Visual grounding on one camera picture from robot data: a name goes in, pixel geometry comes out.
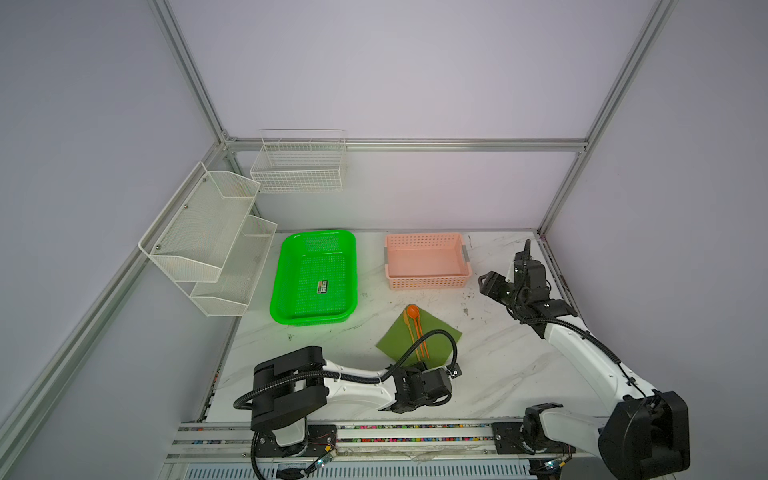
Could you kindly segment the orange plastic fork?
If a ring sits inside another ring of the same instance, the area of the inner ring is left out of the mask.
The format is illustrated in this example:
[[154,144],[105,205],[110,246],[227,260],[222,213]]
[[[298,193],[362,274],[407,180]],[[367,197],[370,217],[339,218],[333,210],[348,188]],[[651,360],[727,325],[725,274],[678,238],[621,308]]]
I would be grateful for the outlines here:
[[421,358],[423,360],[428,360],[430,358],[429,349],[428,349],[428,345],[426,344],[426,341],[424,340],[424,331],[419,321],[417,321],[414,324],[414,329],[416,334],[418,335],[419,351],[420,351]]

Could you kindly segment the orange plastic spoon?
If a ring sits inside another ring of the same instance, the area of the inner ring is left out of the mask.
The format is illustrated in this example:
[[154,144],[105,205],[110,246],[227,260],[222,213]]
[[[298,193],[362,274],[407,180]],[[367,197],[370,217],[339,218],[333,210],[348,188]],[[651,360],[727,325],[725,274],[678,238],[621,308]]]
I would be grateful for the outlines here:
[[405,313],[411,324],[411,329],[413,330],[414,336],[416,338],[419,338],[421,336],[421,330],[419,327],[419,320],[420,320],[419,308],[414,304],[410,304],[406,307]]

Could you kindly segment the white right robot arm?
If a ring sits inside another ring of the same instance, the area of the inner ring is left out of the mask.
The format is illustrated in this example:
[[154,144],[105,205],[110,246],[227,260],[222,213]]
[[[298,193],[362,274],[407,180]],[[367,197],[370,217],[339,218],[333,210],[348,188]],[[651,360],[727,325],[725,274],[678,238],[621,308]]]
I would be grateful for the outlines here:
[[551,297],[545,266],[525,253],[512,276],[490,271],[478,279],[482,295],[557,349],[587,381],[607,418],[568,411],[558,402],[526,409],[522,436],[537,452],[561,443],[600,458],[617,479],[653,479],[684,471],[691,462],[689,412],[674,391],[662,392],[634,374],[577,322],[577,312]]

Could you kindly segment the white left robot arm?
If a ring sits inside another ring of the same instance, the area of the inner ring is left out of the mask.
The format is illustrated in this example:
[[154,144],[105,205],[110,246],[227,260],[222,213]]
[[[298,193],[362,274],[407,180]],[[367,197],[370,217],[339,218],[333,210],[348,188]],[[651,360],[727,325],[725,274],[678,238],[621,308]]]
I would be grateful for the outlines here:
[[449,363],[437,367],[408,366],[406,360],[366,371],[327,360],[319,346],[304,347],[257,365],[252,389],[233,408],[250,413],[253,432],[285,448],[307,443],[309,415],[330,403],[404,414],[450,401],[452,380],[462,374],[456,349]]

